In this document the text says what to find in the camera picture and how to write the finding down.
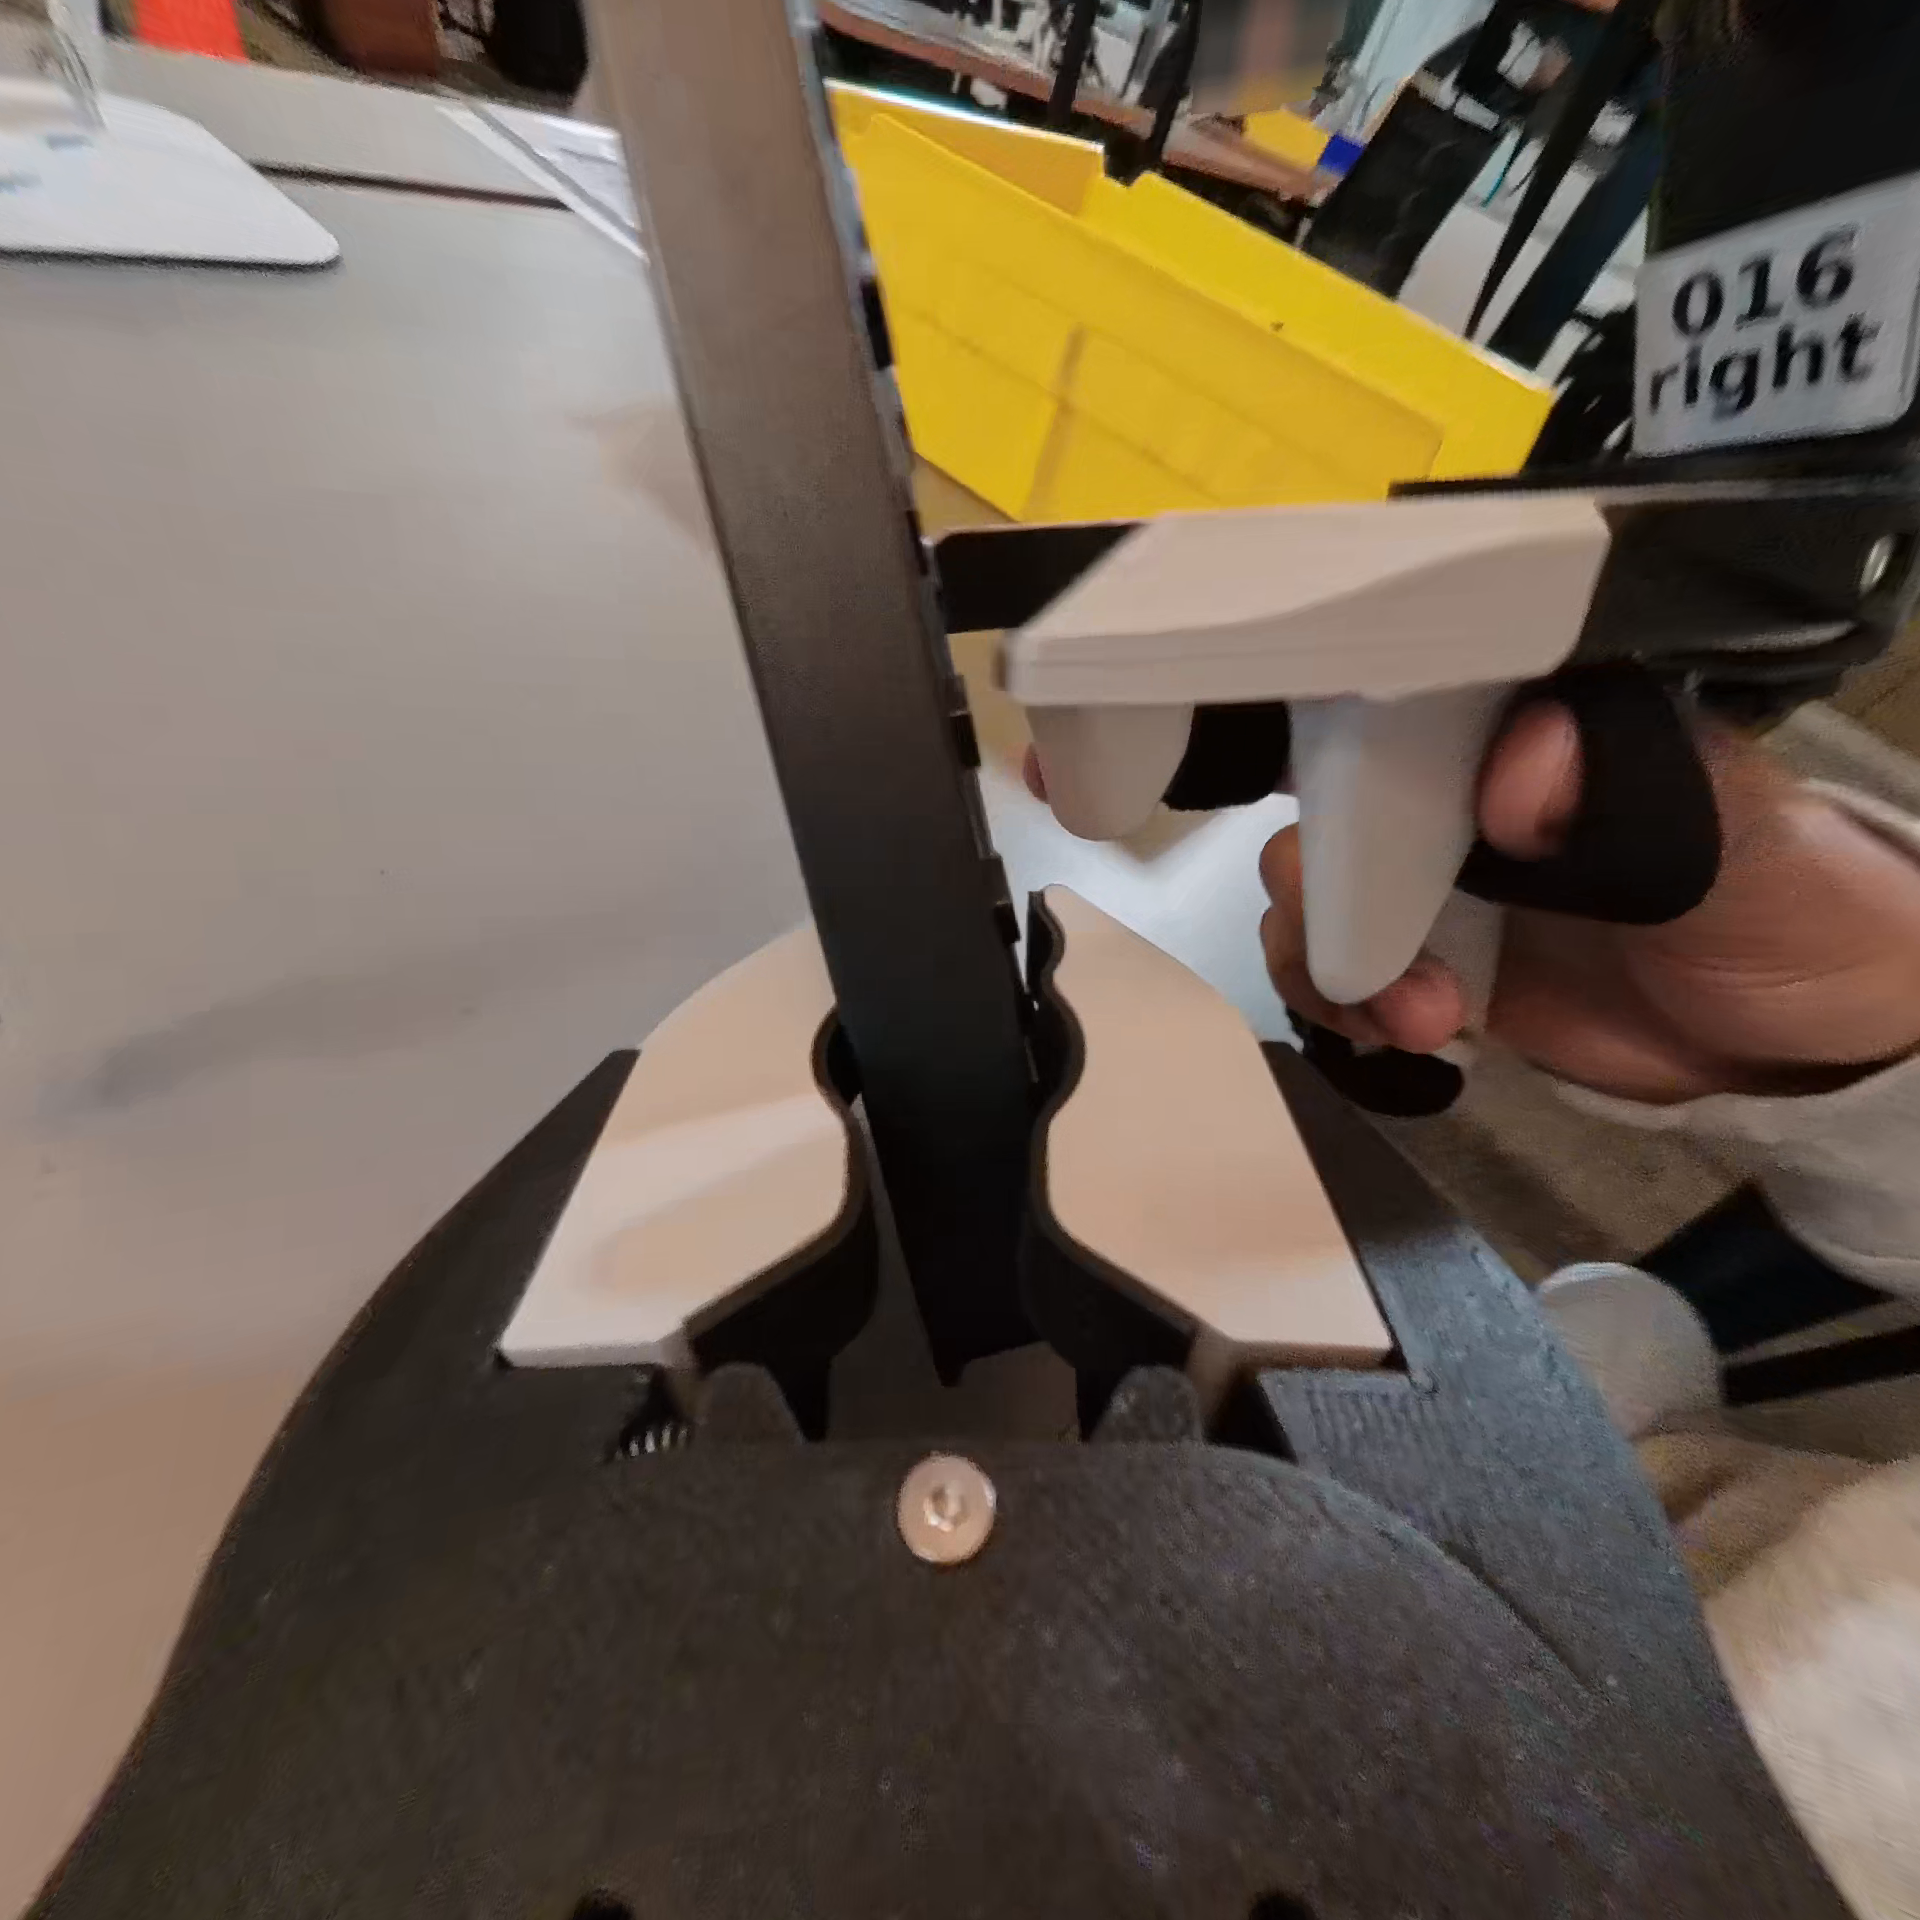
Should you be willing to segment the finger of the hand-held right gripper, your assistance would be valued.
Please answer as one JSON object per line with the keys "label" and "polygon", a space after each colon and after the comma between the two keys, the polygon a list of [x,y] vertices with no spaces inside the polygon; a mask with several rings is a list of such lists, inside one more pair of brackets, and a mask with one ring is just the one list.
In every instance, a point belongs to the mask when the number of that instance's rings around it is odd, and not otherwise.
{"label": "finger of the hand-held right gripper", "polygon": [[1587,497],[1150,520],[998,642],[1026,710],[1212,706],[1537,682],[1578,648],[1610,548]]}
{"label": "finger of the hand-held right gripper", "polygon": [[975,527],[930,538],[927,564],[945,630],[1021,630],[1140,529],[1139,520],[1099,520]]}

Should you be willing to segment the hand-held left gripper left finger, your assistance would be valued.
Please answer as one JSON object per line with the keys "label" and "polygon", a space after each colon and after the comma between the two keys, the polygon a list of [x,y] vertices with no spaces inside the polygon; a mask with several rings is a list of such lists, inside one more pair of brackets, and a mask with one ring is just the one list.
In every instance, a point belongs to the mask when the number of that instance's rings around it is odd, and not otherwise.
{"label": "hand-held left gripper left finger", "polygon": [[702,1346],[857,1220],[831,1014],[804,922],[646,1033],[500,1332],[508,1366],[702,1375]]}

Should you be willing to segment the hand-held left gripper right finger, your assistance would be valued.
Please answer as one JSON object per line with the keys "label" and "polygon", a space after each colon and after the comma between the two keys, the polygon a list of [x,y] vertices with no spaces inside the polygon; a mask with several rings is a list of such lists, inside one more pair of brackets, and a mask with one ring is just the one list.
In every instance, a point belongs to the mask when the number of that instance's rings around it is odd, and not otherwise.
{"label": "hand-held left gripper right finger", "polygon": [[1028,898],[1055,1072],[1028,1299],[1078,1370],[1377,1370],[1390,1326],[1257,1033],[1077,892]]}

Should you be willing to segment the black usb hub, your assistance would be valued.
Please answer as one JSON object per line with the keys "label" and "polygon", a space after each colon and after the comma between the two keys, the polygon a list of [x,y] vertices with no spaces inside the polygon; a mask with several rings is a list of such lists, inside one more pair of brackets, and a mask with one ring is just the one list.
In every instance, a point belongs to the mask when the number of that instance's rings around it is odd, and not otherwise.
{"label": "black usb hub", "polygon": [[934,1372],[1028,1342],[1017,919],[804,12],[586,6],[783,814]]}

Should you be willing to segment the large yellow bin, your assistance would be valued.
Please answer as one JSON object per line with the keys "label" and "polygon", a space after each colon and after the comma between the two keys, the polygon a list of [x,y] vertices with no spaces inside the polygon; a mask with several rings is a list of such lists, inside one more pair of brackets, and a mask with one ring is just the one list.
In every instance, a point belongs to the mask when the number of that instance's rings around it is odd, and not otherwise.
{"label": "large yellow bin", "polygon": [[1012,521],[1523,470],[1533,374],[1099,146],[830,82],[918,458]]}

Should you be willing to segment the person's right hand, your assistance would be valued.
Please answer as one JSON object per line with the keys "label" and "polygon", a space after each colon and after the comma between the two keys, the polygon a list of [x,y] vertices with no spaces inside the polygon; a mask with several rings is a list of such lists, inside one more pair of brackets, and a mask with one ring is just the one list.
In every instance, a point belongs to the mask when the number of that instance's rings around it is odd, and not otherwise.
{"label": "person's right hand", "polygon": [[[1508,908],[1478,1028],[1531,1068],[1653,1107],[1829,1094],[1913,1057],[1913,857],[1765,744],[1715,723],[1693,734],[1721,828],[1706,904],[1655,928]],[[1481,770],[1481,838],[1506,857],[1548,857],[1580,803],[1573,714],[1550,702],[1516,710]],[[1260,945],[1285,1006],[1362,1047],[1433,1054],[1467,1033],[1469,999],[1428,951],[1355,1006],[1317,993],[1299,840],[1285,828],[1260,856]]]}

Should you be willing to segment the white paper sheet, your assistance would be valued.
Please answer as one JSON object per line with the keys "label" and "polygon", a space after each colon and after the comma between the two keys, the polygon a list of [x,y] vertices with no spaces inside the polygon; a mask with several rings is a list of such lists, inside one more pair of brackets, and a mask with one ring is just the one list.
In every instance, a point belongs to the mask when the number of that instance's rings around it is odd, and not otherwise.
{"label": "white paper sheet", "polygon": [[649,262],[619,136],[508,103],[441,102],[444,116],[637,262]]}

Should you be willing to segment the person's grey sweatshirt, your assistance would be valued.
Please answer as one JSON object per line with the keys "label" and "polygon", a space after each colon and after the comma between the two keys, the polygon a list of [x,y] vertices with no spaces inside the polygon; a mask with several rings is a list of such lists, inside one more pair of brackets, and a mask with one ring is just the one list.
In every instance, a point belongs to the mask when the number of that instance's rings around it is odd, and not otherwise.
{"label": "person's grey sweatshirt", "polygon": [[1917,1916],[1917,1464],[1740,1432],[1686,1300],[1575,1264],[1537,1304],[1634,1450],[1755,1748],[1857,1916]]}

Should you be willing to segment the white stand base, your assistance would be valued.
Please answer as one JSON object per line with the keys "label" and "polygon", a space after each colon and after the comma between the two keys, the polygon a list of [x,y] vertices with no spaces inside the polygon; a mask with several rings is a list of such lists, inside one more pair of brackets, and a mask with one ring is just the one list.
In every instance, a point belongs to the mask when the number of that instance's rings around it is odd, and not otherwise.
{"label": "white stand base", "polygon": [[313,272],[338,241],[195,121],[117,95],[86,116],[3,81],[3,254]]}

